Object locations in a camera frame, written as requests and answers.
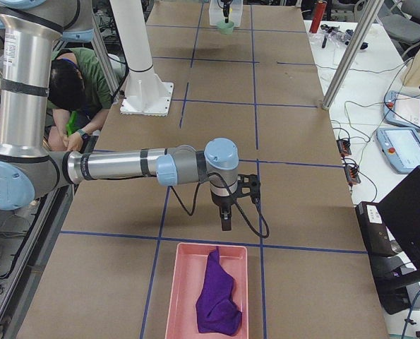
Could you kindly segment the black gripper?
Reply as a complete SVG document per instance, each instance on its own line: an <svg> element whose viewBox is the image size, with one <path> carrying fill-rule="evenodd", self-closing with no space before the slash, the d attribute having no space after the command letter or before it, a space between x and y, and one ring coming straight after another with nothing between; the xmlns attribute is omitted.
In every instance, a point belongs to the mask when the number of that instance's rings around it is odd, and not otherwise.
<svg viewBox="0 0 420 339"><path fill-rule="evenodd" d="M222 8L224 22L229 22L229 7L232 4L232 0L220 0L220 8Z"/></svg>
<svg viewBox="0 0 420 339"><path fill-rule="evenodd" d="M211 186L210 187L212 202L218 206L220 211L222 231L232 230L232 205L237 196L230 189Z"/></svg>

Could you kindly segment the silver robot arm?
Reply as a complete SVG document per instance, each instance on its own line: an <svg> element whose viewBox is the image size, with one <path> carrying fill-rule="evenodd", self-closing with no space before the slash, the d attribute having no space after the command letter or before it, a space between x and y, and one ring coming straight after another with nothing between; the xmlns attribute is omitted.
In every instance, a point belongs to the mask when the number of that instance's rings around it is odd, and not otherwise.
<svg viewBox="0 0 420 339"><path fill-rule="evenodd" d="M180 145L82 154L43 146L53 45L69 37L92 40L90 1L0 1L0 20L5 27L0 210L27 206L54 189L84 180L155 177L164 186L210 182L222 229L230 229L239 157L229 139L216 138L202 151Z"/></svg>

